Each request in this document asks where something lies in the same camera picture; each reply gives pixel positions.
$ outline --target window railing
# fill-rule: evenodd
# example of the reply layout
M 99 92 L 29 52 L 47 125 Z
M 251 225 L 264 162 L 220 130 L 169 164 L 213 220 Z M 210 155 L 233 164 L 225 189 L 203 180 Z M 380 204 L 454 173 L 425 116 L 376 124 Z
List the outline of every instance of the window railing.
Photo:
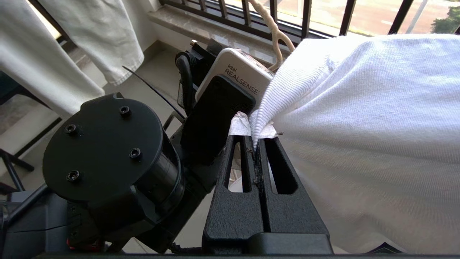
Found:
M 332 6 L 331 8 L 334 8 L 333 5 L 337 4 L 339 5 L 338 8 L 343 8 L 343 6 L 345 6 L 342 12 L 343 16 L 341 17 L 341 24 L 339 26 L 335 24 L 330 25 L 328 24 L 330 23 L 328 21 L 318 21 L 318 8 L 313 10 L 315 12 L 314 14 L 316 20 L 312 21 L 312 23 L 315 23 L 316 25 L 319 24 L 322 26 L 322 28 L 326 29 L 335 27 L 336 29 L 338 29 L 338 33 L 331 33 L 332 30 L 329 29 L 327 31 L 324 29 L 320 31 L 317 29 L 310 28 L 313 0 L 294 0 L 297 1 L 294 2 L 294 4 L 297 4 L 294 7 L 293 0 L 265 1 L 266 2 L 263 5 L 270 10 L 270 14 L 273 17 L 274 21 L 278 24 L 280 30 L 286 33 L 286 35 L 296 45 L 300 43 L 300 41 L 304 38 L 331 38 L 337 35 L 347 35 L 349 31 L 354 35 L 364 36 L 382 34 L 382 28 L 385 29 L 386 26 L 390 27 L 389 29 L 387 29 L 387 34 L 397 34 L 401 29 L 401 26 L 403 25 L 403 22 L 408 13 L 410 13 L 409 16 L 412 16 L 412 22 L 410 22 L 410 24 L 409 22 L 404 23 L 404 27 L 410 28 L 405 31 L 406 33 L 410 33 L 414 27 L 414 24 L 419 20 L 420 16 L 422 15 L 422 12 L 424 11 L 426 2 L 428 0 L 415 0 L 418 4 L 418 8 L 417 6 L 413 6 L 414 0 L 389 0 L 388 6 L 391 7 L 391 9 L 383 10 L 386 12 L 385 15 L 387 19 L 378 21 L 379 24 L 377 26 L 379 27 L 379 32 L 377 33 L 367 31 L 362 32 L 359 30 L 359 28 L 356 29 L 355 26 L 352 26 L 353 29 L 350 29 L 352 24 L 353 12 L 355 10 L 357 0 L 314 0 L 315 3 L 317 3 L 317 1 L 322 2 L 329 6 Z M 427 22 L 435 22 L 433 19 L 437 21 L 438 18 L 447 17 L 449 8 L 451 8 L 452 6 L 453 8 L 460 8 L 460 2 L 458 2 L 459 0 L 450 0 L 450 2 L 448 2 L 447 0 L 430 1 L 430 4 L 434 6 L 429 5 L 428 11 L 425 11 L 425 13 L 427 19 L 431 19 L 431 21 L 424 21 L 424 30 L 422 30 L 422 33 L 431 32 L 427 31 L 427 28 L 431 29 L 430 26 L 434 26 L 434 24 L 430 25 Z M 286 7 L 284 7 L 284 9 L 282 10 L 279 10 L 278 6 L 280 5 L 282 7 L 282 5 L 280 4 L 281 2 L 286 2 L 284 6 L 288 6 L 291 9 L 295 9 L 297 7 L 297 10 L 291 11 L 291 13 L 294 12 L 295 14 L 287 15 L 287 13 L 289 13 L 289 10 L 286 10 Z M 368 6 L 365 6 L 365 1 L 358 1 L 359 11 L 362 12 L 364 11 L 364 9 L 368 10 L 369 8 L 373 8 L 373 11 L 376 14 L 379 14 L 381 10 L 376 10 L 375 7 L 373 7 L 373 5 L 375 5 L 376 2 L 380 2 L 381 5 L 386 5 L 387 3 L 386 1 L 371 1 L 368 2 L 370 3 Z M 262 18 L 253 11 L 252 7 L 250 6 L 247 0 L 227 0 L 227 2 L 226 0 L 160 0 L 160 3 L 162 5 L 170 5 L 199 16 L 203 16 L 213 21 L 271 40 L 270 31 L 268 30 L 267 26 L 263 22 Z M 375 23 L 375 20 L 379 19 L 375 18 L 373 20 L 367 21 L 366 18 L 361 18 L 361 20 L 359 20 L 357 17 L 355 18 L 358 21 L 356 22 L 357 24 L 367 23 L 365 24 L 367 27 L 372 27 L 369 26 L 368 23 Z M 457 29 L 458 25 L 460 24 L 456 24 L 455 28 L 451 29 L 449 33 L 460 34 L 460 29 Z

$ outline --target black metal railing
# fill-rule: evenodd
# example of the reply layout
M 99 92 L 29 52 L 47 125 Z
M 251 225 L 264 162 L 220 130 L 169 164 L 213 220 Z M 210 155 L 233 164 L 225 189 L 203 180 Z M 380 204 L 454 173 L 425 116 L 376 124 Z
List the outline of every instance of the black metal railing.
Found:
M 289 23 L 286 21 L 278 20 L 277 14 L 277 0 L 270 1 L 270 14 L 278 24 L 281 31 L 297 45 L 304 38 L 331 38 L 333 35 L 320 32 L 310 28 L 310 14 L 311 2 L 313 0 L 303 0 L 303 19 L 302 25 Z M 346 1 L 345 11 L 340 26 L 339 35 L 346 35 L 351 23 L 351 17 L 355 8 L 356 0 L 343 0 Z M 391 25 L 388 34 L 396 34 L 401 27 L 401 24 L 406 17 L 412 2 L 414 0 L 402 0 L 399 11 L 397 12 L 393 24 Z M 160 0 L 162 5 L 170 5 L 199 16 L 211 19 L 222 24 L 243 30 L 245 32 L 255 34 L 265 39 L 271 40 L 270 31 L 263 22 L 262 18 L 255 12 L 249 10 L 247 0 L 241 0 L 242 8 L 229 6 L 225 4 L 225 0 L 218 0 L 218 2 L 211 0 Z

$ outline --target floor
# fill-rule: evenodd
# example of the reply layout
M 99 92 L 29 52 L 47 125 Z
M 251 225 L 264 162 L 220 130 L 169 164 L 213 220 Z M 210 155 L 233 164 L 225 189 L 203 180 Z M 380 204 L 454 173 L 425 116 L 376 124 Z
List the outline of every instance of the floor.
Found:
M 164 46 L 164 50 L 155 55 L 151 60 L 144 61 L 144 64 L 137 70 L 137 73 L 160 90 L 167 99 L 173 104 L 177 104 L 177 92 L 179 73 L 174 64 L 174 58 L 177 50 Z M 150 106 L 158 115 L 162 122 L 165 122 L 169 114 L 173 111 L 168 104 L 161 99 L 143 82 L 131 76 L 122 85 L 104 87 L 106 93 L 121 92 L 125 98 L 135 99 Z M 180 126 L 180 122 L 174 120 L 167 130 L 169 136 Z M 27 172 L 22 168 L 15 167 L 22 179 L 26 190 L 33 190 L 44 183 L 42 176 L 42 159 L 45 148 L 52 137 L 52 132 L 47 134 L 39 143 L 32 147 L 22 159 L 35 167 L 33 172 Z M 0 176 L 0 181 L 13 186 L 8 174 Z M 207 217 L 212 199 L 212 193 L 209 194 L 197 208 L 194 215 L 184 226 L 175 242 L 181 247 L 199 247 L 201 246 L 201 235 Z M 153 250 L 132 238 L 123 248 L 126 253 L 154 253 Z

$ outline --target ribbed fabric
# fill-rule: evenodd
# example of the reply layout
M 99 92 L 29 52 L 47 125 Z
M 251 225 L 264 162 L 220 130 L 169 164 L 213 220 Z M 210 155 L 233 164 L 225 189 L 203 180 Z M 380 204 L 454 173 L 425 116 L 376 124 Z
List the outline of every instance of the ribbed fabric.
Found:
M 460 37 L 304 40 L 250 117 L 273 120 L 331 234 L 460 253 Z

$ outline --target tree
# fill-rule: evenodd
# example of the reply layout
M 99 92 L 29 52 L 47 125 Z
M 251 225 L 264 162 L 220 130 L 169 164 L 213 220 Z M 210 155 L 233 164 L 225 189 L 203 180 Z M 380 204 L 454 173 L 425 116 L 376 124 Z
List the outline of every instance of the tree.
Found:
M 448 17 L 431 24 L 432 33 L 453 33 L 460 25 L 460 6 L 449 7 Z

